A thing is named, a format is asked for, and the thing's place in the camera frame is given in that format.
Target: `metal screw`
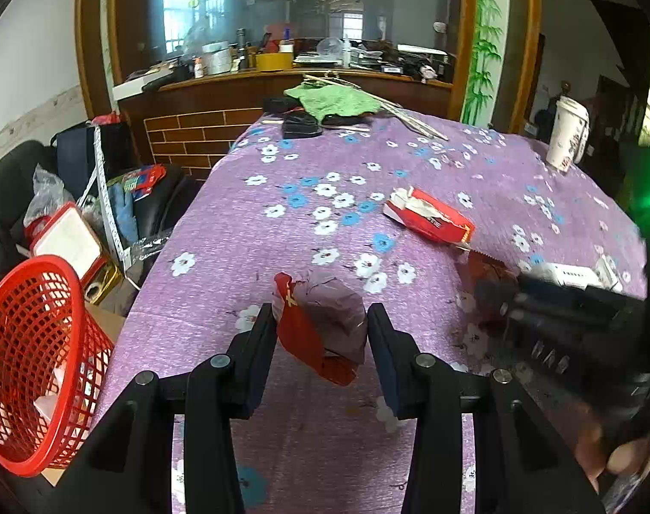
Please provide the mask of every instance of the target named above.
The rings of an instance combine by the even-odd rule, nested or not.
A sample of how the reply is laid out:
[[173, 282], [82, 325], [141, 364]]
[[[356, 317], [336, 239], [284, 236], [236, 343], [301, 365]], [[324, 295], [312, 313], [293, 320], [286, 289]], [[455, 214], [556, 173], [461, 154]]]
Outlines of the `metal screw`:
[[492, 376], [496, 382], [501, 384], [508, 384], [512, 380], [511, 372], [505, 369], [496, 369]]
[[221, 369], [222, 367], [227, 367], [230, 361], [230, 356], [226, 353], [219, 353], [217, 356], [211, 357], [210, 364], [217, 369]]
[[437, 358], [431, 353], [418, 353], [415, 356], [415, 363], [420, 367], [432, 367], [437, 362]]
[[153, 380], [153, 376], [153, 371], [141, 371], [140, 373], [137, 373], [136, 377], [134, 377], [134, 382], [144, 386]]

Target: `red plastic basket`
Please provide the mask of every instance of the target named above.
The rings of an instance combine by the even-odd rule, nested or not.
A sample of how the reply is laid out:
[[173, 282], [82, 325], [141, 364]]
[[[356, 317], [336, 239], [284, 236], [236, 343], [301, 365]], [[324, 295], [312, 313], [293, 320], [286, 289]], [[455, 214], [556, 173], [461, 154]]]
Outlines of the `red plastic basket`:
[[[66, 467], [87, 438], [113, 345], [70, 264], [42, 255], [0, 283], [0, 464], [25, 477]], [[59, 388], [54, 369], [64, 368]], [[34, 401], [57, 393], [51, 422]]]

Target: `green bamboo decoration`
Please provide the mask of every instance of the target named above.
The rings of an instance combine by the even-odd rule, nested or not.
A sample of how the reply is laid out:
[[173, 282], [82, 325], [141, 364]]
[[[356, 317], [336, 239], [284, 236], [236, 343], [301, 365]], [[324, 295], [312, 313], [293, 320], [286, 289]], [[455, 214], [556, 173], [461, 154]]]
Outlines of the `green bamboo decoration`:
[[463, 123], [475, 125], [487, 102], [494, 99], [494, 84], [488, 65], [493, 60], [501, 61], [497, 44], [501, 41], [503, 29], [493, 25], [495, 18], [500, 17], [501, 8], [496, 0], [477, 0], [470, 73], [461, 118]]

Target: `green towel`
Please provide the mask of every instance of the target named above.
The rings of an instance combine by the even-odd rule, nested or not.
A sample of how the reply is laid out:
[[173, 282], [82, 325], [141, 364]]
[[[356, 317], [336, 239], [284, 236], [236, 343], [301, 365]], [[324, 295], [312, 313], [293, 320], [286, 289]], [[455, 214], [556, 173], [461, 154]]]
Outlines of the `green towel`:
[[319, 122], [329, 114], [338, 116], [360, 116], [366, 112], [378, 111], [380, 103], [361, 91], [343, 85], [316, 87], [302, 83], [285, 91], [287, 96], [299, 99], [303, 108]]

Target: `floral tablecloth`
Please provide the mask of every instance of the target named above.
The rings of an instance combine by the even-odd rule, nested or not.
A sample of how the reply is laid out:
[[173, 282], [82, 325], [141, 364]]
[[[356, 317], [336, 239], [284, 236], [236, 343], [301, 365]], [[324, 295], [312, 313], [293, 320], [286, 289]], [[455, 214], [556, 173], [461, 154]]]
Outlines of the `floral tablecloth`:
[[[456, 207], [476, 225], [473, 248], [512, 268], [593, 266], [605, 253], [624, 291], [644, 296], [634, 224], [579, 169], [552, 172], [538, 142], [420, 117], [448, 142], [419, 137], [395, 118], [375, 118], [369, 133], [299, 140], [284, 140], [278, 125], [252, 126], [215, 166], [151, 271], [115, 348], [97, 417], [137, 372], [178, 374], [223, 352], [271, 300], [277, 272], [307, 269], [333, 272], [366, 306], [384, 303], [420, 350], [479, 374], [513, 367], [536, 394], [531, 371], [478, 328], [454, 255], [381, 213], [394, 187], [419, 187]], [[570, 400], [555, 390], [538, 399], [559, 408]], [[180, 418], [173, 443], [174, 514], [184, 511], [182, 425]], [[257, 513], [396, 514], [414, 427], [384, 403], [369, 348], [358, 378], [341, 388], [278, 344], [261, 407], [232, 425], [245, 504]], [[472, 512], [467, 416], [464, 428], [461, 508]]]

